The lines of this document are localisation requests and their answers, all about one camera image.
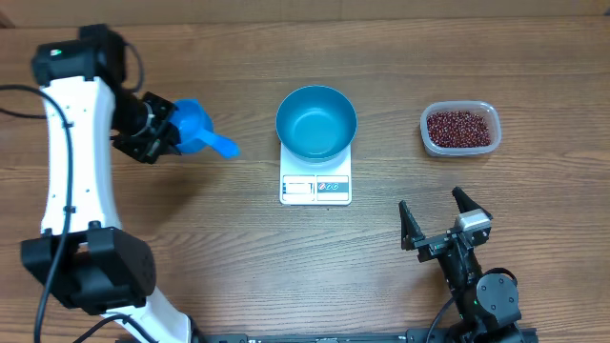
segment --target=blue bowl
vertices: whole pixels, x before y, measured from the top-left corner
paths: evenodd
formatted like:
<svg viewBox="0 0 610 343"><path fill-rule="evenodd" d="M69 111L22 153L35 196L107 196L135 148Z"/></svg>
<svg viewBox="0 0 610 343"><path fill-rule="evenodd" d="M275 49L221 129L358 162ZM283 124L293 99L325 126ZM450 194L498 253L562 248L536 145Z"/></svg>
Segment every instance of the blue bowl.
<svg viewBox="0 0 610 343"><path fill-rule="evenodd" d="M279 140L310 162L328 161L356 136L358 121L350 100L326 86L306 86L284 99L275 118Z"/></svg>

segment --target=bowl rim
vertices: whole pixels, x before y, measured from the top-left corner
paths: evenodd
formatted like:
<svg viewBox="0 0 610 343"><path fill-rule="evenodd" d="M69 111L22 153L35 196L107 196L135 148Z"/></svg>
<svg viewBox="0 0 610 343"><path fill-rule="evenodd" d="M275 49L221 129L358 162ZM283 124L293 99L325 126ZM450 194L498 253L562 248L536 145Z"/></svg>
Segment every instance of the bowl rim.
<svg viewBox="0 0 610 343"><path fill-rule="evenodd" d="M324 156L324 157L311 157L311 156L304 156L300 153L297 153L295 151L293 151L286 143L284 143L284 141L282 140L282 137L279 135L279 130L277 129L277 116L279 115L279 110L282 108L282 105L284 105L284 102L286 102L286 100L288 98L290 98L292 95L294 95L296 92L298 91L303 91L306 89L310 89L310 88L320 88L320 89L327 89L330 91L334 91L335 93L339 94L341 97L343 97L348 104L350 104L350 108L352 109L352 114L354 115L354 119L356 121L355 127L354 127L354 134L352 134L352 137L350 138L350 140L348 141L348 143L341 148L341 150L339 150L336 153L333 153L332 155L329 156ZM301 88L298 88L294 91L291 91L290 94L286 95L286 97L284 98L284 100L282 100L282 102L279 104L279 107L277 107L277 111L275 112L275 134L277 134L277 138L279 139L280 143L284 145L284 147L286 147L286 149L288 149L288 151L290 151L291 153L293 153L295 156L298 156L299 158L302 158L304 160L308 160L308 161L326 161L326 160L330 160L333 159L335 157L337 157L338 155L340 155L343 151L345 151L345 149L347 149L352 142L354 141L354 138L356 138L356 133L358 131L358 116L357 116L357 112L356 112L356 108L354 107L354 104L352 103L352 101L350 100L350 98L348 98L345 94L343 94L341 91L338 91L332 87L329 86L325 86L325 85L307 85L307 86L303 86Z"/></svg>

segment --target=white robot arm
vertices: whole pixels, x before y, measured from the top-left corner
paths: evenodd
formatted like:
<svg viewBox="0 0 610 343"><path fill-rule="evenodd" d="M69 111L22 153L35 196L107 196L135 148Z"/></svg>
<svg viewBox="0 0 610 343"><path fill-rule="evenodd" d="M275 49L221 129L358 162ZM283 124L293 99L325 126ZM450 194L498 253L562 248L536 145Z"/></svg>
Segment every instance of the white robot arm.
<svg viewBox="0 0 610 343"><path fill-rule="evenodd" d="M112 193L111 129L116 148L140 162L154 163L179 142L169 122L173 104L147 93L142 100L121 88L125 79L122 38L105 26L82 28L79 39L40 46L32 67L41 91L60 106L73 142L72 202L64 122L48 101L49 195L42 236L22 242L24 266L43 284L52 260L62 267L51 293L67 308L110 317L128 315L155 341L192 343L199 332L156 287L148 245L122 232ZM58 251L66 211L71 212L66 249ZM148 342L129 322L117 320L136 339Z"/></svg>

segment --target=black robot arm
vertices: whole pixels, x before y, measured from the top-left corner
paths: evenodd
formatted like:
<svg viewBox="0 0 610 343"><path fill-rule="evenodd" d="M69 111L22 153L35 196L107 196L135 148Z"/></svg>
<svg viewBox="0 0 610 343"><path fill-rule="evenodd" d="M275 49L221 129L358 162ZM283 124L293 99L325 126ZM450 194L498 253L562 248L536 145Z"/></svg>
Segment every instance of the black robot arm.
<svg viewBox="0 0 610 343"><path fill-rule="evenodd" d="M429 342L538 342L536 330L522 331L516 278L507 270L483 272L475 247L489 239L492 214L459 187L452 195L460 215L445 234L426 238L406 202L399 203L403 250L417 250L419 262L437 259L456 303L461 321L449 329L411 329L409 343Z"/></svg>

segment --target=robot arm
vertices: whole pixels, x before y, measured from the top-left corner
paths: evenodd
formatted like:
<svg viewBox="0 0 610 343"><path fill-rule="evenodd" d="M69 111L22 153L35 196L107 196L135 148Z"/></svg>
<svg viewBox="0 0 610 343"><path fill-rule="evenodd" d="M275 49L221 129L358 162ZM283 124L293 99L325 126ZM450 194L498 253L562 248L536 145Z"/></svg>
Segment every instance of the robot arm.
<svg viewBox="0 0 610 343"><path fill-rule="evenodd" d="M492 214L461 188L455 187L452 194L460 215L453 228L430 238L421 232L405 201L398 205L402 249L417 250L419 262L438 260L461 318L448 330L435 329L435 320L432 328L410 329L406 336L411 343L428 343L433 336L456 343L538 342L535 329L521 330L517 324L521 312L516 278L503 268L483 272L475 257L475 247L489 240Z"/></svg>
<svg viewBox="0 0 610 343"><path fill-rule="evenodd" d="M72 206L65 209L68 147L63 122L46 103L50 181L42 236L22 242L22 262L45 283L51 262L63 253L51 293L65 307L108 317L127 314L155 341L191 343L192 320L176 310L155 286L150 247L121 230L114 205L109 135L132 158L154 163L175 153L178 130L170 122L173 104L154 94L142 100L121 88L125 79L122 38L105 26L85 27L79 39L40 46L32 67L41 90L62 108L73 142ZM56 250L65 211L71 212L66 249ZM127 322L136 339L146 342Z"/></svg>

